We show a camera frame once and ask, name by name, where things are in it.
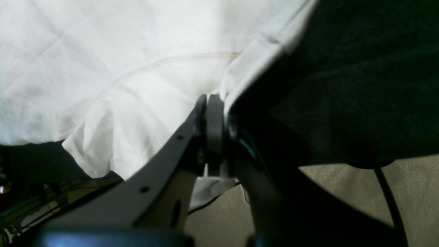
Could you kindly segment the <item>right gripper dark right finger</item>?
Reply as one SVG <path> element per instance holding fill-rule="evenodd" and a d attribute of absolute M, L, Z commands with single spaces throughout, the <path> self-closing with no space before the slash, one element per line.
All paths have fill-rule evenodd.
<path fill-rule="evenodd" d="M 255 233 L 248 247 L 398 247 L 400 215 L 389 226 L 359 212 L 299 170 L 309 148 L 266 111 L 227 114 L 235 175 L 249 195 Z"/>

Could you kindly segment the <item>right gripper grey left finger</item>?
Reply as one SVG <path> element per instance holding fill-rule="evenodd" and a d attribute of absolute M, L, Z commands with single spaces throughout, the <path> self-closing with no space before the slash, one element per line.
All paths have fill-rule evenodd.
<path fill-rule="evenodd" d="M 128 180 L 47 223 L 36 247 L 193 247 L 183 233 L 204 165 L 221 162 L 224 102 L 199 97 L 184 123 Z"/>

